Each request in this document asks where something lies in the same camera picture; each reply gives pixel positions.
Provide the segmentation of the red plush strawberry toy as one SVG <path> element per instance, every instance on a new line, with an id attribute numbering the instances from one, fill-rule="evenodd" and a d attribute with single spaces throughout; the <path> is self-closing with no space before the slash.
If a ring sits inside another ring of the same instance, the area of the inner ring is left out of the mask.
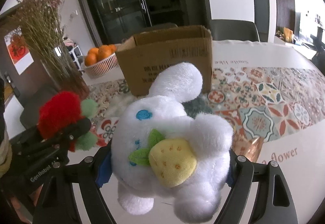
<path id="1" fill-rule="evenodd" d="M 62 91 L 53 96 L 39 110 L 39 121 L 37 128 L 43 139 L 49 139 L 46 128 L 51 122 L 61 121 L 64 125 L 76 122 L 81 118 L 91 119 L 96 115 L 98 104 L 92 99 L 81 100 L 79 96 L 70 91 Z M 82 135 L 77 140 L 64 144 L 63 146 L 71 152 L 77 150 L 88 151 L 93 148 L 98 141 L 98 137 L 91 131 Z"/>

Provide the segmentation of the white plush dog toy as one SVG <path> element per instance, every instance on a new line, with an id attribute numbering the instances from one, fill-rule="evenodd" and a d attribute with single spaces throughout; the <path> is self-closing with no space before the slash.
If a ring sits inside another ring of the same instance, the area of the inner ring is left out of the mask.
<path id="1" fill-rule="evenodd" d="M 184 223 L 208 222 L 217 211 L 233 129 L 220 116 L 186 113 L 184 103 L 197 98 L 202 85 L 193 64 L 171 66 L 119 118 L 111 163 L 118 202 L 129 214 L 148 213 L 156 197 L 173 198 L 173 211 Z"/>

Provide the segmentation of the teal fuzzy glove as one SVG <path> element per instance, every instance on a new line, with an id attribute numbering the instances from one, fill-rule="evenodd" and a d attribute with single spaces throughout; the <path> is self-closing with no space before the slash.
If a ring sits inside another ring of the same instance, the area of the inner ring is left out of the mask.
<path id="1" fill-rule="evenodd" d="M 192 118 L 195 118 L 198 114 L 213 114 L 213 110 L 200 96 L 191 101 L 183 102 L 182 105 L 186 114 Z"/>

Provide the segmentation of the glass vase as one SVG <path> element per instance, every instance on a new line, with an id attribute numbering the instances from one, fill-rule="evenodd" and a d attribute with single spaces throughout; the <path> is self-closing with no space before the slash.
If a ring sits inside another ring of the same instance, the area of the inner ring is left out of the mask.
<path id="1" fill-rule="evenodd" d="M 60 90 L 76 93 L 81 100 L 89 95 L 89 88 L 81 77 L 66 47 L 45 47 L 40 50 L 42 63 Z"/>

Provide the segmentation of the crinkled biscuit packet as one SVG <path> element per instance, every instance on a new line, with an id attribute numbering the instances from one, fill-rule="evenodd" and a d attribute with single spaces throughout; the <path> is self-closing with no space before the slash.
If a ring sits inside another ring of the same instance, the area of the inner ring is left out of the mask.
<path id="1" fill-rule="evenodd" d="M 262 137 L 246 139 L 243 135 L 236 135 L 232 141 L 232 150 L 238 156 L 245 156 L 251 162 L 257 162 L 264 143 Z"/>

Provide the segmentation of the white basket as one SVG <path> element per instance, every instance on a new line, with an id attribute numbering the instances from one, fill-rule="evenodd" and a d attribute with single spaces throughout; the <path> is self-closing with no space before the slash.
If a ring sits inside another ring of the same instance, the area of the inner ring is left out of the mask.
<path id="1" fill-rule="evenodd" d="M 81 64 L 82 69 L 91 79 L 104 76 L 109 71 L 115 69 L 118 66 L 119 64 L 116 57 L 116 53 L 113 53 L 106 59 L 99 61 L 98 63 L 91 66 L 86 66 L 84 62 Z"/>

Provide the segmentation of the orange fruit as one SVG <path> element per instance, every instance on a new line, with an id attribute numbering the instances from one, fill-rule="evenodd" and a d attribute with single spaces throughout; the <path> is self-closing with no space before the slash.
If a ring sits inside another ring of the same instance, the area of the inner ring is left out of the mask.
<path id="1" fill-rule="evenodd" d="M 98 50 L 97 61 L 102 61 L 112 55 L 110 45 L 102 45 Z"/>
<path id="2" fill-rule="evenodd" d="M 91 53 L 93 53 L 93 54 L 95 54 L 95 55 L 98 55 L 98 53 L 99 53 L 99 49 L 98 49 L 98 48 L 91 48 L 91 49 L 88 51 L 88 55 L 91 54 Z"/>
<path id="3" fill-rule="evenodd" d="M 89 53 L 85 59 L 84 59 L 84 64 L 86 67 L 92 66 L 98 62 L 98 55 L 96 53 Z"/>

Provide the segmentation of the brown cardboard box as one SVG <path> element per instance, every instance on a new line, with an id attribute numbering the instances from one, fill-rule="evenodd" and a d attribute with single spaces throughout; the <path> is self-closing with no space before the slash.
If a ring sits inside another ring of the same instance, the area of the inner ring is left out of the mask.
<path id="1" fill-rule="evenodd" d="M 203 77 L 203 91 L 211 88 L 212 36 L 202 25 L 135 34 L 117 48 L 116 56 L 134 96 L 144 96 L 158 74 L 172 65 L 189 62 Z"/>

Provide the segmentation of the patterned tablecloth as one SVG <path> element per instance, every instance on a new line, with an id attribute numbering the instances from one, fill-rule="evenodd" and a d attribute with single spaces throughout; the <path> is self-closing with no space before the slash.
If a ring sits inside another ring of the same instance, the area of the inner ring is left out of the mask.
<path id="1" fill-rule="evenodd" d="M 232 125 L 234 137 L 262 137 L 257 162 L 276 161 L 288 182 L 299 223 L 324 223 L 324 76 L 303 48 L 262 42 L 214 41 L 211 91 L 203 99 Z M 99 102 L 95 130 L 108 140 L 135 97 L 120 68 L 96 79 L 83 75 Z M 117 223 L 182 223 L 172 199 L 156 199 L 143 216 L 117 202 L 117 180 L 101 189 Z"/>

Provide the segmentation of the dried flower bouquet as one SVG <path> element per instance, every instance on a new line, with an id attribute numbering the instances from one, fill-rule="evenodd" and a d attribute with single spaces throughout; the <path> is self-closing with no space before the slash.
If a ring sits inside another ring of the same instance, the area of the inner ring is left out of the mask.
<path id="1" fill-rule="evenodd" d="M 15 33 L 22 43 L 40 57 L 42 48 L 65 46 L 61 25 L 61 8 L 64 0 L 17 0 L 18 8 L 11 16 Z"/>

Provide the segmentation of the dark grey chair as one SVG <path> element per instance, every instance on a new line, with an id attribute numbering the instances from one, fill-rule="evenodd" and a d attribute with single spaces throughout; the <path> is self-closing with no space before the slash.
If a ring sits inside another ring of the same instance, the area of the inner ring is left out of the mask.
<path id="1" fill-rule="evenodd" d="M 239 40 L 260 42 L 255 23 L 250 21 L 213 19 L 209 23 L 211 36 L 215 41 Z"/>

